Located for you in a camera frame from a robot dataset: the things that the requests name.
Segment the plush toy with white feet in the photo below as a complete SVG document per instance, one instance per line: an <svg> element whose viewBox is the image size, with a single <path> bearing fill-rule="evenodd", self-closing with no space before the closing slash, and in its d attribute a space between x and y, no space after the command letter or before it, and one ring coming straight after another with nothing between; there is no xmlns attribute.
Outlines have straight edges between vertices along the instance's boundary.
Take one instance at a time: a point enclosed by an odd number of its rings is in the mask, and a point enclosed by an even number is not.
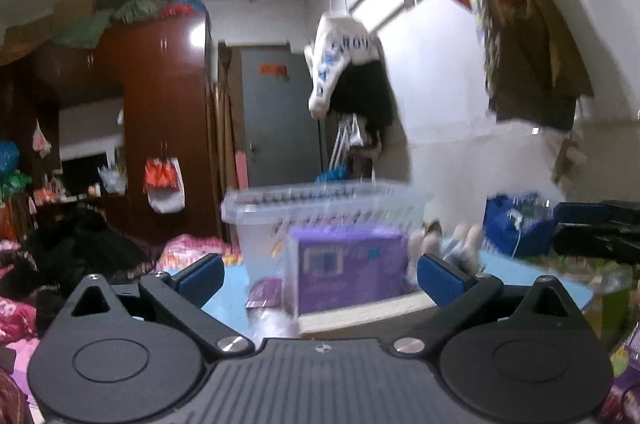
<svg viewBox="0 0 640 424"><path fill-rule="evenodd" d="M475 276L484 270L480 248L484 242L484 230L480 224L458 224L450 236L442 232L437 219L410 233L408 238L407 279L416 285L416 267L423 255L432 255L459 268L465 274Z"/></svg>

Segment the purple box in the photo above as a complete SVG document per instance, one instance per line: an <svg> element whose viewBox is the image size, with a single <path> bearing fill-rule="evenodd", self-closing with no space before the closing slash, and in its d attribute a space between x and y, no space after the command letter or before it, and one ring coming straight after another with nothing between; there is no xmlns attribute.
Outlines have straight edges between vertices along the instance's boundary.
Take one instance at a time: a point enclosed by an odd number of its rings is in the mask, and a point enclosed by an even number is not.
<svg viewBox="0 0 640 424"><path fill-rule="evenodd" d="M283 306L294 317L405 294L407 234L378 226L296 227L288 232Z"/></svg>

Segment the pink floral bedding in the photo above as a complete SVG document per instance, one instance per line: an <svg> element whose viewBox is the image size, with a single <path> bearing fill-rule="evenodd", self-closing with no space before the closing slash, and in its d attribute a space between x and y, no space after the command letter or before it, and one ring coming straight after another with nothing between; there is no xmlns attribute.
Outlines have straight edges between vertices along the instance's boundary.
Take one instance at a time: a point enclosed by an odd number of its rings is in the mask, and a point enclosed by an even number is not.
<svg viewBox="0 0 640 424"><path fill-rule="evenodd" d="M241 265L243 262L240 249L232 244L215 237L197 238L184 233L165 244L155 269L168 273L183 270L206 254L220 255L226 266Z"/></svg>

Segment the blue shopping bag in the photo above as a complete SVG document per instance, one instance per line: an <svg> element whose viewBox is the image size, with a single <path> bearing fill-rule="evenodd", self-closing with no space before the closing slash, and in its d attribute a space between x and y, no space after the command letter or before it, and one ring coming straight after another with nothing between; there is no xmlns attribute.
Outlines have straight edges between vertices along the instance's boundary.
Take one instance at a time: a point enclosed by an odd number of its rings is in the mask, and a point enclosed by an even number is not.
<svg viewBox="0 0 640 424"><path fill-rule="evenodd" d="M557 225L551 202L538 193L497 195L485 204L484 249L512 259L547 255Z"/></svg>

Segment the orange white plastic bag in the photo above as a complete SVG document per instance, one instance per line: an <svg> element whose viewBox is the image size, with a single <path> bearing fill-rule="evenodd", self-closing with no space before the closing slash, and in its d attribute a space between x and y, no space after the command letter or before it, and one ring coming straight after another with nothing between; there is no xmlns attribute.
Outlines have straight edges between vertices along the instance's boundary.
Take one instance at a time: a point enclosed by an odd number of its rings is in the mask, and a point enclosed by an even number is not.
<svg viewBox="0 0 640 424"><path fill-rule="evenodd" d="M186 207L186 193L177 158L149 159L145 163L143 192L158 214L177 214Z"/></svg>

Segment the clear plastic basket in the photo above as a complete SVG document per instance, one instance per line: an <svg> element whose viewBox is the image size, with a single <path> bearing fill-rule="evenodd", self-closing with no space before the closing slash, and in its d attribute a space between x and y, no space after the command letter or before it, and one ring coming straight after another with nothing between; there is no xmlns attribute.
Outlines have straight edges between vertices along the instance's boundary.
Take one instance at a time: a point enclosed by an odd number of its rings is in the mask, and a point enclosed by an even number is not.
<svg viewBox="0 0 640 424"><path fill-rule="evenodd" d="M235 229L248 283L273 277L293 227L382 226L411 231L423 223L427 191L399 181L328 181L226 194L221 218Z"/></svg>

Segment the blue plastic bag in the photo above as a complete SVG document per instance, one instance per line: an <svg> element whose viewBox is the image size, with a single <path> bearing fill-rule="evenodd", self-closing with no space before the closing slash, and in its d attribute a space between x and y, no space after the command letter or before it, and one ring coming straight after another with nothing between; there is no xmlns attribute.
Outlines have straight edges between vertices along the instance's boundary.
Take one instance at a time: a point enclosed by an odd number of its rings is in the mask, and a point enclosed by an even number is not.
<svg viewBox="0 0 640 424"><path fill-rule="evenodd" d="M331 169L322 172L317 178L317 184L329 183L330 181L348 181L349 167L346 164L331 167Z"/></svg>

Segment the grey metal door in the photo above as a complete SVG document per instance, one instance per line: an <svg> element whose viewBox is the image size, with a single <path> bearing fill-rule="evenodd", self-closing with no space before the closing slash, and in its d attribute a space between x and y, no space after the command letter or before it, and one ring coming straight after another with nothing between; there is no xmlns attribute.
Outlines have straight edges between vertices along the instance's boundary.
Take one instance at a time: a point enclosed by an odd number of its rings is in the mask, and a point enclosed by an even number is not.
<svg viewBox="0 0 640 424"><path fill-rule="evenodd" d="M250 187L312 183L322 169L304 57L277 47L241 51L244 152Z"/></svg>

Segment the black hanging garment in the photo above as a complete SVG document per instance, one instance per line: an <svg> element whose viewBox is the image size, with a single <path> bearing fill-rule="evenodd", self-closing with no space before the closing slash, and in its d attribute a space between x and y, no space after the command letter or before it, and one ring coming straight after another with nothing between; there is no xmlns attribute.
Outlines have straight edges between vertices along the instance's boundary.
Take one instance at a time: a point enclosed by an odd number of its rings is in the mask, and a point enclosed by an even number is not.
<svg viewBox="0 0 640 424"><path fill-rule="evenodd" d="M370 138L367 153L371 159L378 160L384 134L393 124L396 113L383 62L373 60L362 65L348 64L333 88L329 113L356 114L363 118L364 132Z"/></svg>

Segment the brown wooden wardrobe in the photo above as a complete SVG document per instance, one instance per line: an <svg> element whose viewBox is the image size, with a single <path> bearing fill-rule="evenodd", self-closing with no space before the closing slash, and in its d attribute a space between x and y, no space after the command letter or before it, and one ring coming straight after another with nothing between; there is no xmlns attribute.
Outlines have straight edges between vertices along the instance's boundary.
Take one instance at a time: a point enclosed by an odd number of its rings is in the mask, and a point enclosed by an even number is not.
<svg viewBox="0 0 640 424"><path fill-rule="evenodd" d="M62 106L124 102L127 227L149 242L221 234L208 49L208 20L191 13L108 28L94 50L47 42L35 52L36 76ZM175 214L155 212L143 190L146 161L164 157L183 179Z"/></svg>

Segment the olive hanging bags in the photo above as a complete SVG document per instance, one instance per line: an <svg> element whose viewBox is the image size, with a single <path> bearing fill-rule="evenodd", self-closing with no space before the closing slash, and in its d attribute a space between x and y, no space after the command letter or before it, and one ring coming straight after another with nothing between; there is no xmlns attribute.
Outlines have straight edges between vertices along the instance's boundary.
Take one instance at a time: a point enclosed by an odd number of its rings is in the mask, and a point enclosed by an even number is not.
<svg viewBox="0 0 640 424"><path fill-rule="evenodd" d="M486 91L496 120L568 132L592 97L585 62L553 0L480 0Z"/></svg>

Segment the white hanging jacket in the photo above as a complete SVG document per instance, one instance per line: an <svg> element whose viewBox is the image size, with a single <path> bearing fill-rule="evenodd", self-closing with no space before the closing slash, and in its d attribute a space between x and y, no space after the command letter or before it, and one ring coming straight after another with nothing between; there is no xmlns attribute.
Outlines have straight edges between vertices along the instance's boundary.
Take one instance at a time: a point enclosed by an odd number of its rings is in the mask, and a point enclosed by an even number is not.
<svg viewBox="0 0 640 424"><path fill-rule="evenodd" d="M312 81L308 110L316 120L328 114L338 79L349 64L381 59L378 44L360 21L334 13L321 15L314 44L305 47L304 55Z"/></svg>

